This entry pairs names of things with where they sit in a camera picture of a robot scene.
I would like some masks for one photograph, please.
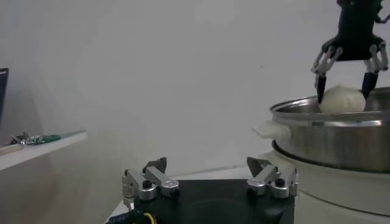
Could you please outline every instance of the metal bracket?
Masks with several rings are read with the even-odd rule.
[[[255,177],[247,180],[248,194],[253,196],[261,196],[266,192],[266,186],[270,181],[277,179],[280,173],[277,167],[273,165],[267,165],[264,169]]]
[[[376,87],[378,74],[380,71],[389,69],[389,59],[386,51],[386,42],[381,42],[379,47],[372,45],[370,47],[371,58],[364,61],[367,72],[364,75],[361,92],[365,99],[368,98],[370,92]]]
[[[165,197],[175,198],[180,194],[179,182],[168,178],[154,166],[146,168],[145,178],[159,186]]]
[[[278,179],[271,183],[272,196],[275,198],[288,198],[299,194],[299,176],[293,166],[283,170]]]
[[[327,80],[327,72],[332,68],[335,61],[342,55],[343,49],[341,47],[335,48],[330,46],[328,51],[324,55],[324,51],[321,50],[319,55],[314,61],[311,71],[316,75],[315,87],[317,89],[318,103],[322,102],[322,98],[325,92],[325,84]]]
[[[247,157],[246,163],[253,177],[257,176],[267,165],[272,165],[268,160]]]
[[[385,24],[389,21],[390,14],[388,14],[384,19],[381,19],[379,16],[376,17],[375,22],[380,24]]]
[[[122,184],[124,198],[139,197],[141,200],[152,200],[156,197],[156,185],[136,170],[126,170]]]

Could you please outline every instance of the white appliance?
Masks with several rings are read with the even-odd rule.
[[[303,163],[273,150],[260,155],[300,175],[297,224],[390,223],[390,174],[353,172]]]

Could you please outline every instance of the white shelf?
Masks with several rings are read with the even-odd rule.
[[[61,135],[61,139],[54,142],[42,145],[27,145],[22,150],[0,156],[0,170],[4,170],[27,160],[34,159],[57,149],[83,141],[87,137],[88,135],[86,131],[76,131]]]

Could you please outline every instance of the yellow wire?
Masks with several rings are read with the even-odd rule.
[[[146,216],[146,217],[149,218],[149,220],[151,221],[151,224],[154,224],[153,216],[152,216],[150,213],[145,212],[145,213],[144,213],[144,216]]]

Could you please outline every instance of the screw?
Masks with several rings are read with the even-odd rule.
[[[275,185],[277,187],[284,187],[285,186],[285,181],[283,179],[279,178],[279,179],[275,180]]]
[[[152,182],[150,182],[149,180],[144,180],[142,182],[142,188],[143,189],[149,189],[152,187]]]

